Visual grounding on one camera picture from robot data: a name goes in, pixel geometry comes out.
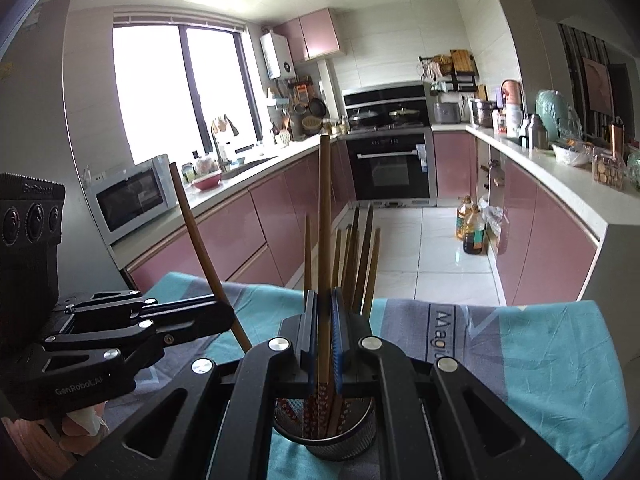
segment black oven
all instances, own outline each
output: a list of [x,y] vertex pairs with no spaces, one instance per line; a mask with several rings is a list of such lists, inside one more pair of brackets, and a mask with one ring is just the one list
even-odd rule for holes
[[349,139],[347,147],[357,200],[435,198],[424,134],[389,132]]

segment white countertop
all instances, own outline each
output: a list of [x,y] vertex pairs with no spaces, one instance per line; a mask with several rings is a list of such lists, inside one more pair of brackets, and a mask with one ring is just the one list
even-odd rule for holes
[[629,182],[625,182],[622,191],[604,186],[593,180],[591,171],[558,164],[552,153],[521,148],[503,136],[494,136],[490,128],[434,124],[431,129],[465,130],[495,147],[553,192],[600,240],[608,225],[640,226],[640,193]]
[[[320,136],[316,135],[300,142],[292,142],[286,148],[280,146],[264,146],[254,148],[249,152],[242,152],[245,162],[251,162],[258,158],[274,157],[255,168],[245,171],[229,180],[221,181],[214,189],[206,191],[197,190],[189,186],[185,191],[191,210],[195,217],[203,214],[217,204],[223,202],[232,195],[246,189],[258,180],[275,171],[288,166],[299,158],[308,155],[318,149]],[[162,216],[136,229],[129,235],[121,238],[111,246],[113,259],[119,269],[124,269],[141,254],[161,242],[168,235],[184,225],[184,219],[179,207],[175,207]]]

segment microwave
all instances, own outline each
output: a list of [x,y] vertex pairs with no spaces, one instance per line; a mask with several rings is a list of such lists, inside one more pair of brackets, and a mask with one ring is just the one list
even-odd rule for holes
[[167,154],[112,174],[84,193],[107,244],[177,205]]

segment oven window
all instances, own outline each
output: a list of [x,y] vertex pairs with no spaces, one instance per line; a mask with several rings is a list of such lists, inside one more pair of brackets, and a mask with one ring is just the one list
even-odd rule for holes
[[146,170],[96,195],[110,232],[162,203],[154,170]]
[[408,186],[409,169],[405,156],[382,156],[369,159],[374,187]]

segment oven door handle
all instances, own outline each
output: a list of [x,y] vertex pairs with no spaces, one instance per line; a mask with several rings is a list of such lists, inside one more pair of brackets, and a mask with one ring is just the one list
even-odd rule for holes
[[368,153],[363,155],[358,153],[358,158],[380,158],[381,156],[405,156],[405,155],[418,155],[418,150],[411,150],[410,152],[391,152],[391,153]]

